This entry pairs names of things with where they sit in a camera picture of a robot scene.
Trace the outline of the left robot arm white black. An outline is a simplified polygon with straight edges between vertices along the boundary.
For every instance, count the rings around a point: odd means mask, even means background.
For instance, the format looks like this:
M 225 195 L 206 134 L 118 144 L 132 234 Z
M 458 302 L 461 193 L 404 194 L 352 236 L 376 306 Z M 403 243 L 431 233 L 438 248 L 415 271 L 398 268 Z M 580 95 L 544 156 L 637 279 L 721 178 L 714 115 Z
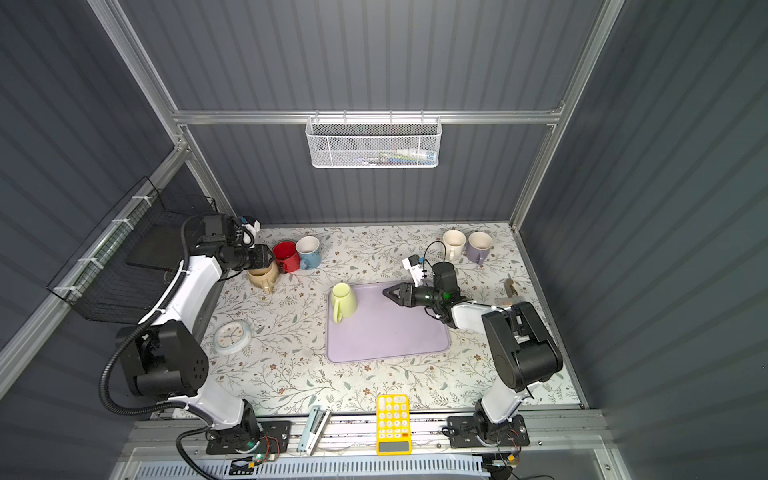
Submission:
M 182 258 L 174 277 L 135 327 L 119 331 L 99 379 L 99 399 L 123 416 L 181 409 L 201 419 L 208 437 L 228 449 L 252 449 L 262 437 L 253 407 L 210 378 L 193 328 L 215 286 L 273 256 L 257 246 L 253 230 L 238 217 L 194 215 L 179 234 Z

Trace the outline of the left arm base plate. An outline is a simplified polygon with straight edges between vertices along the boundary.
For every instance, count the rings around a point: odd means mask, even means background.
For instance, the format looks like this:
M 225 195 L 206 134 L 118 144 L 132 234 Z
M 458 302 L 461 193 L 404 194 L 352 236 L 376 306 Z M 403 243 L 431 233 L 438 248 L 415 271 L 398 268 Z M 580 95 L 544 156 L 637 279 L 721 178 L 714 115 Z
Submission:
M 208 455 L 269 454 L 287 451 L 291 433 L 290 421 L 260 421 L 256 430 L 235 427 L 211 430 L 206 434 Z

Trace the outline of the white cream mug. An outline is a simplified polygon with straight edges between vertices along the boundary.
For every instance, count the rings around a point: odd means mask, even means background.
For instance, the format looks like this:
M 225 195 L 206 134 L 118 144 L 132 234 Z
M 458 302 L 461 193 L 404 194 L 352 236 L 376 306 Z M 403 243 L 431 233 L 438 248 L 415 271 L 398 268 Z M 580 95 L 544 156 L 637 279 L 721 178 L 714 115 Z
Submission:
M 446 247 L 446 260 L 448 262 L 459 261 L 465 250 L 466 235 L 459 230 L 448 230 L 443 234 L 442 242 Z

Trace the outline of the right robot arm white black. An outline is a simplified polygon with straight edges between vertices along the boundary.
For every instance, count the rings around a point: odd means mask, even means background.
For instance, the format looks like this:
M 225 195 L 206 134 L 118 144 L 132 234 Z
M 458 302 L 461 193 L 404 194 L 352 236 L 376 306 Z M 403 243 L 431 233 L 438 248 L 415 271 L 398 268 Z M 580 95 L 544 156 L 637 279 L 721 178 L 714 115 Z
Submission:
M 450 262 L 435 264 L 432 273 L 430 285 L 401 282 L 382 294 L 401 307 L 424 308 L 449 328 L 486 337 L 497 378 L 476 404 L 475 424 L 478 430 L 502 425 L 535 386 L 562 370 L 563 355 L 532 303 L 498 306 L 472 300 L 461 292 Z

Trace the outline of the purple mug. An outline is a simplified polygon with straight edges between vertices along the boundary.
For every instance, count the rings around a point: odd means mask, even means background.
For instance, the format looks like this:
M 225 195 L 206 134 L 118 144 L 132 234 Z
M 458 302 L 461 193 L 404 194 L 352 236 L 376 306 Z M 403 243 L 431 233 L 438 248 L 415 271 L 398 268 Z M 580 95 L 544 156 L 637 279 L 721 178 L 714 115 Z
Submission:
M 482 266 L 490 255 L 492 247 L 493 238 L 488 233 L 473 232 L 467 238 L 466 257 L 469 261 Z

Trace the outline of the blue floral mug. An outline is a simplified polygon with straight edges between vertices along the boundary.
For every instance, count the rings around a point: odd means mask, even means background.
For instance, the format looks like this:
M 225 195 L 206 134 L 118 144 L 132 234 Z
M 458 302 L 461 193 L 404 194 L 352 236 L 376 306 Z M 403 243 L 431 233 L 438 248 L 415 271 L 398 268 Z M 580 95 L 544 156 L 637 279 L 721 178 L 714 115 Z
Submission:
M 322 260 L 320 254 L 320 241 L 314 236 L 304 236 L 296 242 L 296 250 L 300 257 L 300 269 L 311 270 L 317 268 Z

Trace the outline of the beige ceramic teapot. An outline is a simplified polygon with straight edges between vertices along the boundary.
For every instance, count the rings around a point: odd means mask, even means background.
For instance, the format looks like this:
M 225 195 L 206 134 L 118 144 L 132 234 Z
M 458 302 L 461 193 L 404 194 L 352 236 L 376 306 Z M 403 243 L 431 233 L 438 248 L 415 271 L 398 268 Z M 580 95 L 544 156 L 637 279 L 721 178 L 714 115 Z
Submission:
M 254 287 L 257 287 L 268 294 L 274 292 L 279 274 L 279 268 L 275 261 L 271 262 L 268 267 L 247 271 L 249 282 Z

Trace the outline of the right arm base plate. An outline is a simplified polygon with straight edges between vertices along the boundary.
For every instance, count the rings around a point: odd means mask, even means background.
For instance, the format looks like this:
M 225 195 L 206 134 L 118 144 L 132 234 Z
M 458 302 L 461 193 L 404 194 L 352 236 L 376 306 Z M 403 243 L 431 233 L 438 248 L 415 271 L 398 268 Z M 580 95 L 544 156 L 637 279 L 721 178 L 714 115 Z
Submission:
M 449 416 L 441 433 L 454 449 L 480 447 L 510 447 L 520 449 L 530 445 L 528 429 L 521 415 L 490 423 L 479 415 Z

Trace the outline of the red mug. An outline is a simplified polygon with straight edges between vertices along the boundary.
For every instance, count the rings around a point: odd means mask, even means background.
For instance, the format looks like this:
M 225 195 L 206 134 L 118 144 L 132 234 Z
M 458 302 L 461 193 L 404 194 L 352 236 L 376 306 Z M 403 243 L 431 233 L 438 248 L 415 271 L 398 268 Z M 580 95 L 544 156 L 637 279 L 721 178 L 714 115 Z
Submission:
M 282 241 L 273 248 L 275 262 L 281 274 L 292 273 L 301 269 L 301 257 L 296 244 L 292 241 Z

